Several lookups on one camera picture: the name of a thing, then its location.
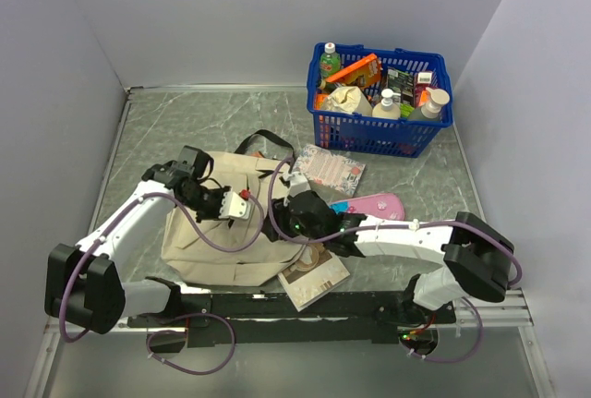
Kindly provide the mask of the beige canvas backpack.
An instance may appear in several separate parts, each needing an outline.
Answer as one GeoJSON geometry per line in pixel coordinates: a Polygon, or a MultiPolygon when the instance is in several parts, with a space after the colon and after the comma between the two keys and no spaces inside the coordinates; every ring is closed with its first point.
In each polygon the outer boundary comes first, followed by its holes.
{"type": "MultiPolygon", "coordinates": [[[[247,155],[254,138],[248,136],[233,153],[214,151],[212,176],[235,192],[248,190],[266,207],[271,174],[278,162],[247,155]]],[[[201,222],[199,230],[204,236],[199,236],[186,215],[175,208],[166,218],[161,258],[185,283],[261,286],[295,263],[304,247],[256,235],[259,223],[259,210],[254,208],[246,220],[201,222]]]]}

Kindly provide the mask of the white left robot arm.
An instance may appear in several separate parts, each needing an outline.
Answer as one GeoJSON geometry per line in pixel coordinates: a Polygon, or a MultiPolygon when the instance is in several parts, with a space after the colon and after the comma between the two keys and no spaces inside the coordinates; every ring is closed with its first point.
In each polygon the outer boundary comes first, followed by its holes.
{"type": "Polygon", "coordinates": [[[148,231],[173,210],[207,218],[220,215],[227,187],[209,189],[214,160],[205,151],[184,147],[177,159],[144,172],[128,199],[108,220],[76,245],[57,245],[48,257],[44,308],[59,321],[63,340],[73,324],[82,333],[105,334],[127,317],[151,315],[170,326],[184,311],[179,284],[161,278],[124,283],[120,271],[148,231]]]}

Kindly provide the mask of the coffee cover book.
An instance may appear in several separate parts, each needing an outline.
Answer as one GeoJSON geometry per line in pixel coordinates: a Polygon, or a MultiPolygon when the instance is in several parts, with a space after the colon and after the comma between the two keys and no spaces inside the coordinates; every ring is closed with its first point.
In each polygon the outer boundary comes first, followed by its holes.
{"type": "Polygon", "coordinates": [[[350,277],[341,259],[322,244],[304,248],[300,258],[278,274],[298,312],[327,295],[350,277]]]}

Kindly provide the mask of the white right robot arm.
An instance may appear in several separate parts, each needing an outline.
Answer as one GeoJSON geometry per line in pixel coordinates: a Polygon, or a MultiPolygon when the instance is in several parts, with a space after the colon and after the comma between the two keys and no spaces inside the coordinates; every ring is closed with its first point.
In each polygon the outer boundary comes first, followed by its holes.
{"type": "Polygon", "coordinates": [[[344,257],[416,259],[437,270],[414,276],[405,289],[403,310],[423,322],[435,310],[464,296],[501,303],[517,270],[513,244],[471,212],[452,220],[384,220],[357,212],[337,212],[307,190],[272,199],[264,233],[270,240],[322,244],[344,257]]]}

